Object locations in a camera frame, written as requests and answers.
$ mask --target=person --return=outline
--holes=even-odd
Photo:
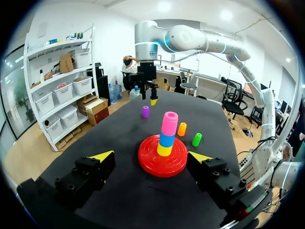
[[[134,87],[134,85],[131,85],[129,82],[129,74],[137,73],[138,72],[138,66],[140,64],[140,61],[137,61],[132,56],[124,56],[123,58],[123,66],[122,66],[122,72],[123,72],[123,85],[124,88],[128,91],[128,93],[131,91],[131,89]]]
[[[297,152],[299,151],[302,142],[305,139],[305,107],[304,107],[304,99],[302,97],[301,104],[298,111],[299,119],[296,122],[296,126],[294,131],[291,133],[291,136],[288,139],[288,143],[292,147],[292,153],[295,157]],[[289,149],[287,147],[284,148],[284,159],[289,158]]]

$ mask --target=pink cup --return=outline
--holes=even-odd
[[[178,114],[168,111],[164,114],[161,132],[166,136],[173,136],[176,134],[178,125]]]

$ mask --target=brown box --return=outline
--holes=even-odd
[[[166,78],[157,78],[154,80],[154,83],[158,84],[158,89],[163,89],[163,90],[167,90],[169,91],[170,90],[170,86],[168,84],[168,79]]]
[[[109,116],[108,99],[100,98],[85,105],[89,122],[97,125],[101,120]]]
[[[33,87],[36,87],[37,85],[39,85],[40,84],[40,81],[38,81],[37,83],[35,83],[35,84],[33,84],[33,85],[31,85],[31,89],[33,88]]]
[[[81,99],[79,99],[77,101],[77,106],[79,111],[83,114],[83,115],[87,115],[87,108],[86,106],[88,106],[89,104],[96,102],[98,100],[98,97],[92,94],[89,94]],[[105,98],[100,98],[100,100],[103,100],[103,102],[99,103],[96,107],[94,107],[93,111],[91,113],[96,114],[98,113],[100,110],[108,107],[108,99]]]
[[[90,124],[97,125],[101,120],[109,116],[109,111],[108,111],[108,107],[106,107],[96,114],[91,114],[91,113],[87,113],[87,114]]]
[[[76,129],[72,130],[72,134],[73,135],[76,135],[77,133],[81,132],[81,128],[80,127],[77,127]]]
[[[82,113],[83,115],[87,115],[85,105],[88,105],[95,100],[97,100],[97,96],[92,94],[86,95],[83,98],[79,99],[76,103],[80,113]]]
[[[68,73],[73,71],[73,64],[70,53],[61,56],[59,63],[59,70],[61,73]]]
[[[73,134],[72,134],[72,133],[69,133],[69,134],[66,135],[63,139],[64,139],[66,142],[69,142],[72,138],[73,138]]]
[[[65,145],[67,145],[67,142],[65,139],[60,140],[58,143],[55,144],[58,149],[62,149]]]

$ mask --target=purple cup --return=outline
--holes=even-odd
[[[149,118],[149,107],[148,106],[144,106],[142,108],[142,117]]]

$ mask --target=storage bin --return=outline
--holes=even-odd
[[[89,93],[92,90],[92,77],[84,76],[82,78],[83,78],[83,80],[72,82],[73,89],[74,89],[75,93],[78,95],[83,95],[83,94]]]
[[[72,83],[68,84],[67,86],[64,86],[60,89],[55,89],[53,90],[54,93],[56,94],[56,97],[58,99],[58,102],[60,104],[63,104],[64,102],[70,100],[73,98],[72,95]]]
[[[63,128],[60,122],[60,118],[57,115],[53,115],[43,122],[52,140],[54,140],[58,135],[63,133]]]
[[[89,49],[73,50],[71,51],[71,58],[75,60],[73,63],[74,68],[82,68],[91,64],[91,52],[89,52]]]
[[[69,53],[71,56],[74,56],[76,54],[80,54],[80,53],[84,53],[84,52],[89,52],[89,49],[75,49],[75,50],[70,51]]]
[[[78,122],[77,109],[74,106],[67,106],[58,112],[58,116],[67,128],[72,127]]]
[[[34,100],[41,112],[41,115],[44,115],[54,108],[52,92],[50,91],[41,94],[34,94]]]

